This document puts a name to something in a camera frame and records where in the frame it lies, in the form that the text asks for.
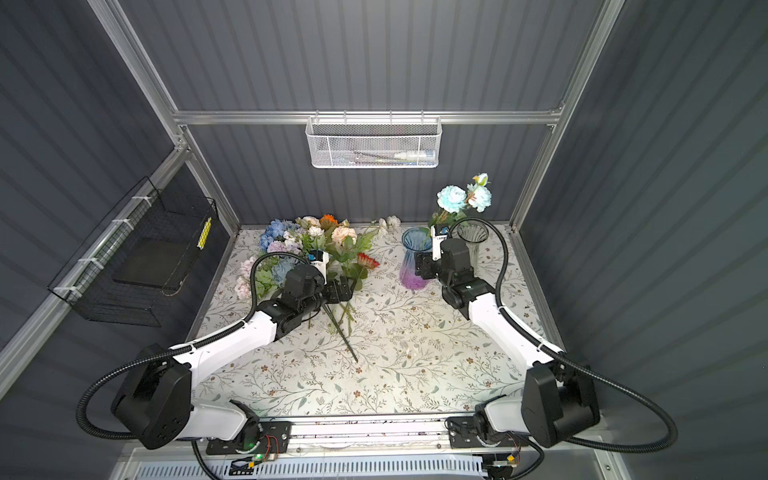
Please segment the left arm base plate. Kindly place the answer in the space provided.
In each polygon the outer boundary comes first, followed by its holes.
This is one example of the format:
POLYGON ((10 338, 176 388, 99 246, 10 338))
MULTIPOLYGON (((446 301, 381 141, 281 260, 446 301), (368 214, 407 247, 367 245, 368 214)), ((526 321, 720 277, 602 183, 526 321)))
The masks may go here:
POLYGON ((209 456, 256 455, 264 458, 267 454, 279 455, 287 452, 293 424, 288 421, 268 421, 247 424, 233 439, 210 440, 205 453, 209 456))

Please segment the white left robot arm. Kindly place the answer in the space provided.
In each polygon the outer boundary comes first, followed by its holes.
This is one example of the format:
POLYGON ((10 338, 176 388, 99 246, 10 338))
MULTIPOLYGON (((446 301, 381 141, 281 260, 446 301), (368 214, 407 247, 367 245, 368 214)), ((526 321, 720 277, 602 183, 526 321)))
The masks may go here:
POLYGON ((236 400, 195 400, 194 388, 226 364, 285 337, 324 306, 350 300, 355 286, 344 276, 328 281, 314 265, 293 267, 282 293, 256 304, 244 320, 188 343, 185 353, 132 368, 113 400, 113 415, 148 449, 176 440, 241 437, 257 415, 236 400))

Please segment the red sunflower stem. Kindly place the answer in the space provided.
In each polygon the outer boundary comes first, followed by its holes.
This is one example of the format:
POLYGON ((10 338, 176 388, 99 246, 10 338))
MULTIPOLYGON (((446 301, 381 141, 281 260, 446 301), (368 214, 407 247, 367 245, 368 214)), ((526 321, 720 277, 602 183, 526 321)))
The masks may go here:
MULTIPOLYGON (((362 288, 363 281, 367 278, 369 273, 380 266, 380 263, 373 257, 366 253, 357 253, 353 260, 344 263, 341 266, 340 273, 332 273, 332 280, 338 276, 346 276, 354 281, 354 292, 362 288)), ((352 356, 355 362, 358 362, 358 357, 352 347, 348 334, 351 332, 351 323, 353 320, 353 308, 351 300, 348 302, 339 303, 340 312, 336 315, 331 309, 328 309, 327 314, 331 320, 332 325, 340 335, 341 340, 352 356)))

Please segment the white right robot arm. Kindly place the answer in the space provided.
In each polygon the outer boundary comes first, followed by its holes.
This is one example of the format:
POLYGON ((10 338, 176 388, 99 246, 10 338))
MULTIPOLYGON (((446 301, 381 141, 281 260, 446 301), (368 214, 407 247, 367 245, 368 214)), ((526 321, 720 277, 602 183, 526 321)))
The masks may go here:
POLYGON ((551 447, 599 423, 592 379, 543 351, 562 352, 496 299, 499 289, 475 275, 463 240, 438 236, 432 252, 417 257, 416 272, 438 279, 443 300, 525 368, 520 400, 502 395, 476 407, 475 429, 482 441, 527 433, 551 447))

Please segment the light blue flower stem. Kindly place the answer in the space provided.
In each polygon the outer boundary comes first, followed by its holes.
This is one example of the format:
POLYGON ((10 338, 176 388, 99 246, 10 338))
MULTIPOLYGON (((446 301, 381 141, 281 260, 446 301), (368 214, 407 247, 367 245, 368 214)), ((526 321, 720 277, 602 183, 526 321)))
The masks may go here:
POLYGON ((447 185, 436 194, 437 211, 428 225, 453 225, 466 218, 468 209, 483 213, 492 205, 492 193, 488 187, 489 176, 486 172, 475 175, 465 188, 447 185))

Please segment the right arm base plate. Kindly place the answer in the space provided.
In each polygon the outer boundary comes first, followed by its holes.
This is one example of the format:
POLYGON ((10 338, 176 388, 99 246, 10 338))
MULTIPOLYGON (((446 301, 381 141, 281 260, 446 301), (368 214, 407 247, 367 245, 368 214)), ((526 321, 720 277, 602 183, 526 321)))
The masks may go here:
POLYGON ((520 449, 530 445, 529 439, 519 432, 498 432, 479 414, 450 416, 443 422, 449 442, 454 449, 509 448, 520 449))

